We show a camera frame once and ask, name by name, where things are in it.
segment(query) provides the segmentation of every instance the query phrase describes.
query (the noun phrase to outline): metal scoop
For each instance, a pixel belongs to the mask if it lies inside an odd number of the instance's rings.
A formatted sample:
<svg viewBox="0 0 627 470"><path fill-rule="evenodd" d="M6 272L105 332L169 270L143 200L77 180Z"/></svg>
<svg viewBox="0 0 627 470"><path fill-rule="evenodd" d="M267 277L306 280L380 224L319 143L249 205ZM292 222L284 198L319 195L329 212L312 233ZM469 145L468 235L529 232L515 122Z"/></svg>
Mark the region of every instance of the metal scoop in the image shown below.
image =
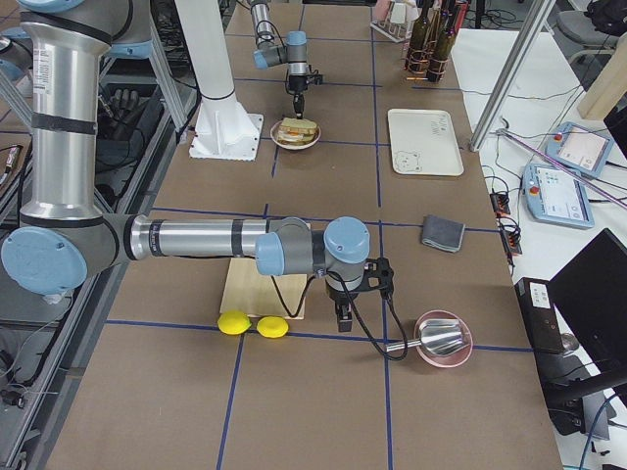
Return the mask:
<svg viewBox="0 0 627 470"><path fill-rule="evenodd" d="M420 346L423 351L431 355L447 356L455 354L469 346L459 320L449 318L431 318L424 320L418 328L418 338L408 341L408 348ZM405 347L405 343L387 345L385 351L398 351Z"/></svg>

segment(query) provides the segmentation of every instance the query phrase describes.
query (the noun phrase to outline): monitor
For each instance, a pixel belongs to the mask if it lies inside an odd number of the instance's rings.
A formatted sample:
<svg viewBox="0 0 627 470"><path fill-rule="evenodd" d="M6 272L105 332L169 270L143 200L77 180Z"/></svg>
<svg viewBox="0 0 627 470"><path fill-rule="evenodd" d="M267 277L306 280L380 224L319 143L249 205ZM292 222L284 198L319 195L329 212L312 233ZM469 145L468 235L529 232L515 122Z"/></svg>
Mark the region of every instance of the monitor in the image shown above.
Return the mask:
<svg viewBox="0 0 627 470"><path fill-rule="evenodd" d="M604 229L548 284L549 295L603 372L627 366L627 248ZM627 394L627 385L613 388ZM627 396L621 397L627 405Z"/></svg>

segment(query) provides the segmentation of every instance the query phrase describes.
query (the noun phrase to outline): bowl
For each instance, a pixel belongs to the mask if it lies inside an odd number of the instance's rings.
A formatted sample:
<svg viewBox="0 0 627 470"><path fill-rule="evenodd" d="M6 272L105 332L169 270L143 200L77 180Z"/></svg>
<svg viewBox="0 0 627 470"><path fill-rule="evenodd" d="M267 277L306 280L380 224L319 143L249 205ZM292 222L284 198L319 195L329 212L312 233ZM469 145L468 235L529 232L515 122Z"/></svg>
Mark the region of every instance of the bowl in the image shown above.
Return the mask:
<svg viewBox="0 0 627 470"><path fill-rule="evenodd" d="M466 340L468 341L468 346L462 350L455 352L454 354L447 355L447 356L435 356L435 355L429 354L428 352L424 351L420 346L418 346L416 347L416 349L418 350L418 354L420 354L420 357L422 357L429 364L434 365L436 367L450 368L450 367L458 367L464 364L468 360L470 355L472 354L472 345L473 345L472 335L470 334L470 330L468 329L468 326L457 315L450 313L449 311L445 311L445 310L427 311L420 318L418 318L418 320L415 322L415 326L413 327L413 336L415 338L417 337L420 325L422 324L424 320L428 320L432 318L451 318L451 319L459 320L459 326L461 327L461 332L466 337Z"/></svg>
<svg viewBox="0 0 627 470"><path fill-rule="evenodd" d="M322 131L320 130L320 126L318 126L317 131L315 132L315 137L313 138L313 141L310 142L309 144L305 144L305 145L281 144L276 139L276 134L278 133L278 126L281 125L281 122L283 122L283 120L280 120L272 127L272 129L270 130L270 138L272 139L272 142L274 142L276 145L278 145L282 149L305 150L305 149L309 149L309 147L313 146L318 140L320 140L320 135L322 134Z"/></svg>

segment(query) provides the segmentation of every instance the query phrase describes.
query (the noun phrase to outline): blue device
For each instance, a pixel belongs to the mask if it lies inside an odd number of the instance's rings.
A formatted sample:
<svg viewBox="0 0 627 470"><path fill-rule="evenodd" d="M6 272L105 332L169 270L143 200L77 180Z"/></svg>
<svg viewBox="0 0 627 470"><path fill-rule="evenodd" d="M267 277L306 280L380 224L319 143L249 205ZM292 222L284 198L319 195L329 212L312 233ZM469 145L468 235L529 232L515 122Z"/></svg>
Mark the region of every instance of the blue device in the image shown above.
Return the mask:
<svg viewBox="0 0 627 470"><path fill-rule="evenodd" d="M565 122L547 143L547 155L581 174L598 178L614 145L613 139L574 122Z"/></svg>
<svg viewBox="0 0 627 470"><path fill-rule="evenodd" d="M575 228L595 226L586 188L560 169L529 164L522 184L527 207L541 222Z"/></svg>

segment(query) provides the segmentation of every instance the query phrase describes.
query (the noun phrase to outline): pink bowl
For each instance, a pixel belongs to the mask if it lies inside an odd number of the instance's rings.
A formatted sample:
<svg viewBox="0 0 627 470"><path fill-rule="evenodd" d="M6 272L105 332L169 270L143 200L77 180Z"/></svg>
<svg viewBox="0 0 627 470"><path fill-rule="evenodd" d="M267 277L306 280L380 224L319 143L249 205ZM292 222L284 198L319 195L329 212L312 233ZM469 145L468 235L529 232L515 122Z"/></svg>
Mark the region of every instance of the pink bowl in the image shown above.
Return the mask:
<svg viewBox="0 0 627 470"><path fill-rule="evenodd" d="M415 326L413 327L413 336L416 338L418 334L418 329L424 320L428 320L431 318L452 318L455 320L459 320L459 325L461 326L461 332L466 337L468 341L468 346L463 350L457 351L455 354L447 355L445 357L430 355L429 353L422 350L420 346L416 347L418 350L418 354L425 361L427 361L431 365L435 365L436 367L458 367L459 365L464 364L470 355L472 354L472 335L470 334L470 330L468 326L463 322L461 318L457 315L450 313L445 310L431 310L427 311L423 314L418 320L415 322Z"/></svg>

